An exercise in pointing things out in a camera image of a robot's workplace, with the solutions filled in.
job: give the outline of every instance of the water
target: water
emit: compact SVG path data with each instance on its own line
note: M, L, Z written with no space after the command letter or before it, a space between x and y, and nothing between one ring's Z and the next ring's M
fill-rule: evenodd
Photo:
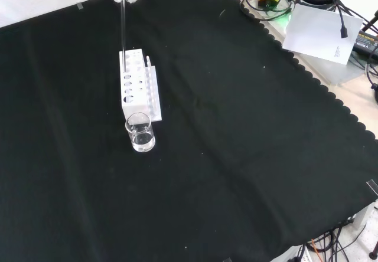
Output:
M132 146L138 152L148 152L155 146L155 136L150 132L135 135L132 138Z

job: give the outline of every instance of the glass beaker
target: glass beaker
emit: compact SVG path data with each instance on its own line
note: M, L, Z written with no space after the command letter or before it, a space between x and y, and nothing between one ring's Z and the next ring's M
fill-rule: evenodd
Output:
M126 121L131 144L138 152L148 152L155 146L151 120L144 113L134 113Z

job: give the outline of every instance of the tape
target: tape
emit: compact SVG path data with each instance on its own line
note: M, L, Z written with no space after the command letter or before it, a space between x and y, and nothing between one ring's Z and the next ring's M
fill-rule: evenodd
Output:
M374 180L369 180L366 184L374 191L374 193L378 196L378 185L375 183Z

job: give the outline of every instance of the white paper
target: white paper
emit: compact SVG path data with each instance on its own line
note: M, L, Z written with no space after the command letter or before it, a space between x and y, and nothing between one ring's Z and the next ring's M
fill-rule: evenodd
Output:
M348 15L343 15L343 18L348 31L347 38L341 38L341 19L338 12L297 4L286 28L282 47L347 64L363 20Z

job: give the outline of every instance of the black cloth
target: black cloth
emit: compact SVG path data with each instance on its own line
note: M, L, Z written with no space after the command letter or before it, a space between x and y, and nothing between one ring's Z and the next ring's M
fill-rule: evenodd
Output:
M371 203L374 136L236 0L139 0L163 121L136 153L119 5L0 30L0 257L263 262Z

